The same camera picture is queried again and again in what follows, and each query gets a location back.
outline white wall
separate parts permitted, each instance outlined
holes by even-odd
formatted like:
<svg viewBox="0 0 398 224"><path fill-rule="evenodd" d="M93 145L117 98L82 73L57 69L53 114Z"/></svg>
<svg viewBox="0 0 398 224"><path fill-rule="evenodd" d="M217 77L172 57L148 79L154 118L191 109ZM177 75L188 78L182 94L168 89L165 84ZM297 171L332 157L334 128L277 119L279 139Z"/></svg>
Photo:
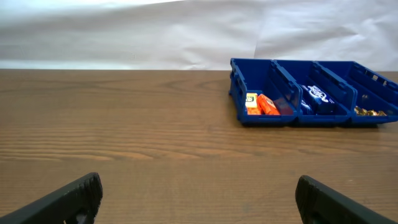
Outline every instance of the white wall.
<svg viewBox="0 0 398 224"><path fill-rule="evenodd" d="M398 70L398 0L0 1L0 68L229 70L231 57Z"/></svg>

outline brown tabletop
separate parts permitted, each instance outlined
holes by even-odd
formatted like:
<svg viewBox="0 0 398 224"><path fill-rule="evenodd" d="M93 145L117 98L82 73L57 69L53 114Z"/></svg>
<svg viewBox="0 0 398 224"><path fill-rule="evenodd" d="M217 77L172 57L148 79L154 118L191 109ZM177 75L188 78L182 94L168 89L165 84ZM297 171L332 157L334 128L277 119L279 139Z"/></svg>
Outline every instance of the brown tabletop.
<svg viewBox="0 0 398 224"><path fill-rule="evenodd" d="M97 224L301 223L308 174L398 221L398 123L244 128L228 89L229 72L1 70L0 216L98 172Z"/></svg>

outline blue wrapper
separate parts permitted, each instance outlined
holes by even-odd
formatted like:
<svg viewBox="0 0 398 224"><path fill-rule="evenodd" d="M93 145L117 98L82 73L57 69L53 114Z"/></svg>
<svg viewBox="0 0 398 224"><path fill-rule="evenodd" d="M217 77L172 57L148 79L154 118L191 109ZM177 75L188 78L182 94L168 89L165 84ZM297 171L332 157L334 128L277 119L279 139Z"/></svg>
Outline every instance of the blue wrapper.
<svg viewBox="0 0 398 224"><path fill-rule="evenodd" d="M314 113L316 114L333 114L336 103L324 93L317 86L305 86L303 87L303 97L305 102L307 102Z"/></svg>
<svg viewBox="0 0 398 224"><path fill-rule="evenodd" d="M304 115L313 115L313 110L311 108L310 105L308 105L307 102L305 102L304 100L301 100L301 110L303 111Z"/></svg>

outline blue plastic bin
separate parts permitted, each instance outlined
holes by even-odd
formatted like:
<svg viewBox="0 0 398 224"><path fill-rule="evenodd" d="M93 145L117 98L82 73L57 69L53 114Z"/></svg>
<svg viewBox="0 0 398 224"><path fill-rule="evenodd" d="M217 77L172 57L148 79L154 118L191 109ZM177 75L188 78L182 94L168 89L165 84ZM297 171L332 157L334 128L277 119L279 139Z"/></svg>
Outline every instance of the blue plastic bin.
<svg viewBox="0 0 398 224"><path fill-rule="evenodd" d="M243 124L287 124L297 117L301 89L273 60L231 59L231 88L238 120ZM246 93L263 93L274 101L281 115L248 115Z"/></svg>
<svg viewBox="0 0 398 224"><path fill-rule="evenodd" d="M354 124L381 124L398 121L398 86L380 74L356 62L318 62L344 79L358 91L351 106L350 122ZM387 116L357 116L354 107L384 111Z"/></svg>
<svg viewBox="0 0 398 224"><path fill-rule="evenodd" d="M303 60L276 60L301 85L316 85L336 102L335 113L331 115L305 115L298 110L298 122L302 124L339 124L351 117L351 107L354 105L356 90L343 79L337 77L329 69L317 62Z"/></svg>

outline orange package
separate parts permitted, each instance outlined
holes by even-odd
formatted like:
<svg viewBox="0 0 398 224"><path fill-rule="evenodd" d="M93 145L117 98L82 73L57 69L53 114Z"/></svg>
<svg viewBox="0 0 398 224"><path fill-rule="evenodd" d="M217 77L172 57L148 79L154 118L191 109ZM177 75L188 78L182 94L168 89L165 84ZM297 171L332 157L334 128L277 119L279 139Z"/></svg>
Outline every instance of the orange package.
<svg viewBox="0 0 398 224"><path fill-rule="evenodd" d="M264 94L260 94L257 98L258 104L265 114L268 115L280 115L278 109L276 108L274 102L266 97Z"/></svg>
<svg viewBox="0 0 398 224"><path fill-rule="evenodd" d="M248 109L248 115L261 115L261 108L257 103L257 93L246 94L246 108Z"/></svg>

